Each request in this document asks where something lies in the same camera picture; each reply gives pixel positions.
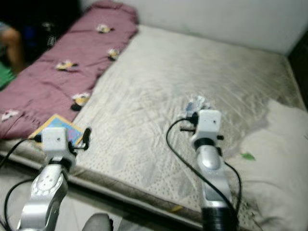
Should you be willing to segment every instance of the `white wall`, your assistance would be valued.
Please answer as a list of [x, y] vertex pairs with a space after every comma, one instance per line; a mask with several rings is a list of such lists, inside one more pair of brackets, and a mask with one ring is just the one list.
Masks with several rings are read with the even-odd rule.
[[308, 26], [308, 0], [117, 1], [135, 7], [141, 24], [284, 54]]

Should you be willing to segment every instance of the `black cable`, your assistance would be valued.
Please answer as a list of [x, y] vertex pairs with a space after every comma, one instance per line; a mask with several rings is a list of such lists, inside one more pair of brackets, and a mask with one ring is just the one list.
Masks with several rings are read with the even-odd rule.
[[4, 221], [2, 220], [2, 218], [0, 218], [0, 224], [3, 226], [3, 228], [4, 228], [5, 231], [9, 231], [9, 230], [6, 228], [6, 224], [4, 223]]
[[4, 159], [0, 162], [0, 169], [3, 167], [3, 165], [5, 164], [5, 162], [9, 159], [10, 155], [15, 151], [15, 149], [18, 147], [19, 144], [21, 144], [22, 142], [26, 141], [27, 139], [22, 139], [20, 140], [17, 144], [15, 144], [13, 146], [13, 148], [11, 148], [11, 150], [6, 154], [6, 156], [4, 157]]
[[29, 139], [22, 139], [20, 140], [17, 144], [15, 144], [13, 146], [13, 148], [10, 149], [10, 151], [6, 154], [6, 156], [4, 157], [4, 159], [0, 162], [0, 169], [3, 167], [3, 165], [7, 162], [7, 160], [9, 159], [10, 155], [15, 151], [15, 149], [24, 141], [27, 140], [34, 140], [36, 142], [41, 142], [41, 135], [36, 135], [33, 138], [29, 138]]
[[240, 174], [236, 171], [236, 169], [234, 167], [229, 165], [227, 162], [225, 162], [225, 164], [226, 164], [226, 166], [231, 168], [232, 171], [236, 174], [237, 180], [239, 182], [239, 193], [237, 195], [237, 203], [236, 203], [236, 208], [235, 208], [236, 215], [238, 215], [239, 211], [240, 211], [241, 201], [242, 201], [242, 180], [241, 180]]
[[22, 182], [19, 182], [17, 184], [15, 184], [13, 187], [11, 187], [11, 189], [9, 190], [9, 192], [6, 194], [5, 197], [5, 201], [4, 201], [4, 219], [5, 219], [5, 223], [6, 223], [6, 230], [7, 231], [14, 231], [14, 229], [11, 227], [10, 222], [9, 222], [9, 216], [8, 216], [8, 202], [10, 199], [10, 195], [12, 194], [12, 192], [14, 191], [14, 189], [16, 189], [19, 185], [33, 181], [34, 179], [27, 179], [27, 180], [23, 180]]
[[202, 174], [200, 174], [193, 166], [191, 166], [169, 143], [168, 140], [168, 134], [169, 132], [172, 130], [172, 128], [179, 122], [183, 121], [183, 120], [187, 120], [185, 118], [179, 119], [177, 121], [175, 121], [173, 124], [171, 124], [171, 126], [169, 127], [167, 133], [166, 133], [166, 142], [168, 147], [172, 150], [172, 152], [197, 176], [199, 177], [202, 181], [204, 181], [206, 184], [208, 184], [223, 200], [224, 202], [227, 204], [227, 206], [229, 207], [234, 221], [236, 221], [238, 223], [238, 218], [237, 218], [237, 213], [235, 211], [235, 209], [233, 208], [233, 205], [231, 204], [231, 202], [226, 198], [226, 196], [218, 189], [216, 188], [211, 182], [209, 182]]

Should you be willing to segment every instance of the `mattress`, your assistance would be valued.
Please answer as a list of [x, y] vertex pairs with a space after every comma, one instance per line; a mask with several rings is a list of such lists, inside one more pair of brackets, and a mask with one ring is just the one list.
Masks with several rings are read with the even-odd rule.
[[[74, 120], [93, 132], [90, 148], [77, 156], [73, 179], [198, 224], [199, 181], [165, 142], [169, 125], [198, 94], [223, 114], [225, 140], [219, 146], [226, 158], [266, 113], [269, 99], [304, 108], [284, 56], [140, 25]], [[170, 134], [175, 149], [195, 165], [189, 137], [178, 127]], [[1, 149], [15, 142], [2, 141]], [[15, 155], [35, 163], [44, 160], [30, 143]], [[248, 210], [243, 203], [241, 214]], [[258, 230], [244, 222], [243, 227]]]

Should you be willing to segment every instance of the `person's leg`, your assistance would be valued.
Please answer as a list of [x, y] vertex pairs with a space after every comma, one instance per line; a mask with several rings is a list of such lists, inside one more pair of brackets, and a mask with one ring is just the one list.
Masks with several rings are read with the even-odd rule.
[[18, 75], [26, 67], [20, 33], [0, 22], [0, 43], [7, 47], [12, 70]]

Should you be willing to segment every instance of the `pink blanket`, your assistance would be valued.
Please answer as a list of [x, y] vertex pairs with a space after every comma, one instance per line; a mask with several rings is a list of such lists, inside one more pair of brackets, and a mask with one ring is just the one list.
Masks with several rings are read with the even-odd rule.
[[[9, 110], [19, 112], [0, 121], [0, 139], [26, 138], [53, 114], [72, 121], [77, 115], [71, 109], [72, 96], [92, 92], [97, 78], [113, 62], [107, 51], [122, 51], [137, 33], [137, 23], [137, 14], [129, 6], [111, 0], [94, 3], [51, 50], [0, 92], [0, 120]], [[98, 33], [99, 24], [114, 30]], [[55, 69], [66, 60], [78, 64], [75, 71]]]

